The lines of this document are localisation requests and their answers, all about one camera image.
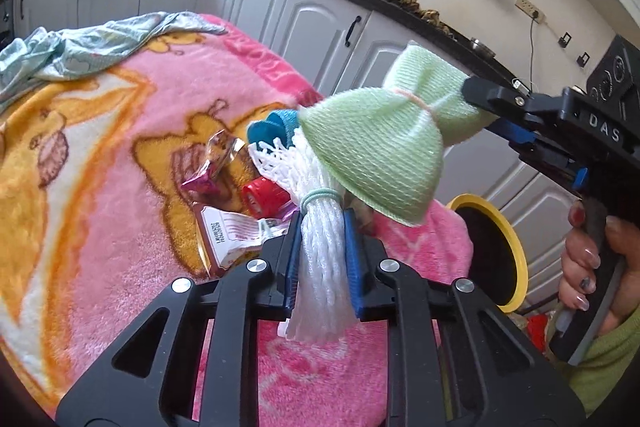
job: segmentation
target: human hand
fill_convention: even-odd
[[[558,298],[570,309],[586,311],[589,301],[585,295],[596,289],[593,270],[600,266],[600,256],[593,239],[580,229],[584,218],[584,207],[576,201],[569,210],[574,229],[564,242]],[[626,269],[598,336],[617,328],[640,305],[640,230],[628,221],[607,216],[605,233],[611,249],[626,257]]]

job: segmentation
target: white rope tassel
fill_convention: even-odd
[[[261,151],[251,144],[249,154],[260,174],[284,188],[296,204],[315,188],[332,188],[343,196],[344,188],[320,163],[302,129],[295,130],[292,142],[289,149],[278,138],[275,147],[261,142]],[[325,343],[337,340],[356,323],[344,263],[344,218],[340,204],[331,198],[312,200],[307,210],[298,293],[286,336]]]

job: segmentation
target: green sleeve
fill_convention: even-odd
[[[615,330],[595,339],[577,366],[558,360],[554,363],[590,415],[622,377],[639,346],[640,307]]]

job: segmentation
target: green fabric bow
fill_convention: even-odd
[[[416,226],[438,186],[444,148],[495,120],[463,100],[466,77],[410,44],[383,87],[344,91],[302,108],[300,125],[340,184],[385,216]]]

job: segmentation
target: red object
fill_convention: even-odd
[[[545,328],[549,318],[545,314],[534,315],[527,321],[527,333],[534,346],[540,351],[545,352]]]
[[[242,187],[242,199],[255,219],[273,217],[291,199],[278,184],[260,176]]]

